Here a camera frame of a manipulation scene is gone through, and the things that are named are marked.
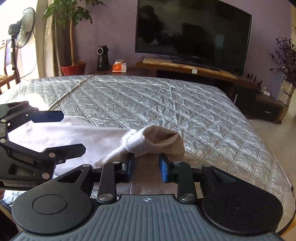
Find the standing fan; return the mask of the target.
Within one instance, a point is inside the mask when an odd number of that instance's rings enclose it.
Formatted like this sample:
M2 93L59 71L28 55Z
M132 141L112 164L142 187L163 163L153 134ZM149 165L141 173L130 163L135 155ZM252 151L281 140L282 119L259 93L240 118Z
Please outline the standing fan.
M17 68L17 49L24 47L30 40L34 26L36 12L33 8L26 8L22 17L15 24L9 26L8 33L11 37L11 64L14 71L16 84L20 83L21 78Z

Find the white garment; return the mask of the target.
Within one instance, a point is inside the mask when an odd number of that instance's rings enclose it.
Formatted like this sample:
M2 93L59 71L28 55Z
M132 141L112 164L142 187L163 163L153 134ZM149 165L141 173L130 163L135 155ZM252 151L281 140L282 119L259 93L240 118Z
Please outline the white garment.
M146 126L141 130L101 128L81 118L65 116L56 123L28 122L8 134L9 140L25 148L41 152L46 148L83 144L83 156L56 166L56 175L64 174L83 164L101 168L107 163L135 155L135 170L129 183L117 186L118 194L176 194L175 183L162 181L159 154L183 161L184 141L180 134L161 126Z

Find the silver quilted bed cover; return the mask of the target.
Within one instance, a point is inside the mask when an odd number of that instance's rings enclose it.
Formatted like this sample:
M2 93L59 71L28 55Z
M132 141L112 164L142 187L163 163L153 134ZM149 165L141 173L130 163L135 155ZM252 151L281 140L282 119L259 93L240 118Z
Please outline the silver quilted bed cover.
M247 118L219 89L153 77L82 75L24 81L1 103L29 101L101 128L140 130L158 125L184 140L193 167L212 164L272 194L282 203L278 231L295 216L292 186L276 157Z

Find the purple dried plant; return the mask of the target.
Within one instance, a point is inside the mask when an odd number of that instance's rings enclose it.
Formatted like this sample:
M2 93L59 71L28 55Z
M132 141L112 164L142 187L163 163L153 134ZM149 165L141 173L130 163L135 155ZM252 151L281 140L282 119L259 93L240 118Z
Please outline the purple dried plant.
M268 55L277 65L270 68L271 72L281 72L285 81L295 86L295 44L291 38L276 38L277 47L273 52L267 51Z

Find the woven plant basket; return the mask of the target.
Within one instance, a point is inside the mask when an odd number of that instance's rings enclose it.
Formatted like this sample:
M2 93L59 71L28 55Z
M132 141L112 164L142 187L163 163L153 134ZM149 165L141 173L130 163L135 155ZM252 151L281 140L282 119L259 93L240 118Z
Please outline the woven plant basket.
M295 85L283 79L278 94L278 101L288 108L294 91Z

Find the black flat television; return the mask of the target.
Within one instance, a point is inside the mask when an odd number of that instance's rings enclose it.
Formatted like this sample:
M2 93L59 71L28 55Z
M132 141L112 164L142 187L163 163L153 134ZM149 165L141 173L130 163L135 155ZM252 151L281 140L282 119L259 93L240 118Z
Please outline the black flat television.
M242 75L251 22L223 1L138 1L135 51Z

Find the black table device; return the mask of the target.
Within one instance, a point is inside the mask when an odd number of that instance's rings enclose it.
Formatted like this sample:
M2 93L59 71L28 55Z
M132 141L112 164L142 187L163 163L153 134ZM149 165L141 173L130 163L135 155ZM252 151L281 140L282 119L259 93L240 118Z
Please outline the black table device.
M98 71L107 71L110 68L109 59L108 59L108 47L106 45L99 46L97 49L97 70Z

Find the green potted tree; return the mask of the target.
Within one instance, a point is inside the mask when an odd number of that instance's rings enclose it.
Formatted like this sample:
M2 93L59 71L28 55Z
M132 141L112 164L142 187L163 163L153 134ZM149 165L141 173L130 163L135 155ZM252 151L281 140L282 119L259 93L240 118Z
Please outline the green potted tree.
M70 51L71 51L71 65L75 65L74 55L74 33L73 29L81 21L87 20L90 24L93 23L92 16L88 9L79 5L75 0L54 0L49 4L44 13L44 17L48 18L54 16L55 20L65 28L69 26L69 39L70 39Z

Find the beige curtain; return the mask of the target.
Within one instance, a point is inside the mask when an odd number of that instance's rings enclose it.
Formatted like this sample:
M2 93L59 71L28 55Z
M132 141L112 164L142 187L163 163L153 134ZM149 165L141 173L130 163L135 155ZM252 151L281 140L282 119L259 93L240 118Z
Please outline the beige curtain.
M54 16L44 17L53 1L37 1L35 37L38 73L41 78L61 76L61 66L66 64L64 29Z

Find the wooden tv cabinet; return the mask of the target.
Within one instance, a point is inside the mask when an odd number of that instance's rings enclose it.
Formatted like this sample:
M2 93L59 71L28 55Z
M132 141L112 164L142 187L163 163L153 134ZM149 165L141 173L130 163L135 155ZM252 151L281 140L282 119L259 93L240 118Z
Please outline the wooden tv cabinet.
M254 81L235 76L227 71L212 70L173 63L171 60L142 57L135 68L127 68L126 73L94 70L96 75L149 76L183 80L210 85L222 90L238 109L250 120L260 119L281 124L287 108L274 99L259 92L259 85Z

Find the wooden chair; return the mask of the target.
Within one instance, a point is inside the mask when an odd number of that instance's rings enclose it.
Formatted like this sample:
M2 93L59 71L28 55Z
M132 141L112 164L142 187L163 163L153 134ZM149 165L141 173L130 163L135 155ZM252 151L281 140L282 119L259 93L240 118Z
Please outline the wooden chair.
M1 41L1 94L20 82L16 78L11 56L11 40L7 39Z

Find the red plant pot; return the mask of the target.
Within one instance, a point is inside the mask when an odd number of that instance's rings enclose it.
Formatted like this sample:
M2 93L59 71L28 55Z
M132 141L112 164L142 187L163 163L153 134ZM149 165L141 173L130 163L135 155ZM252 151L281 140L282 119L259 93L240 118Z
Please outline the red plant pot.
M86 62L80 61L80 62L77 62L75 65L61 66L61 71L64 76L84 75L85 68L86 68Z

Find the orange tissue pack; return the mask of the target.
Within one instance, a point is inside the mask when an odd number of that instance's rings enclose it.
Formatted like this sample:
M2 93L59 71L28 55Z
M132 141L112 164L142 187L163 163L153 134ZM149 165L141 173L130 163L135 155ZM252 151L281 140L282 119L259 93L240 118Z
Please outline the orange tissue pack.
M112 72L113 73L126 73L126 63L123 60L116 60L112 65Z

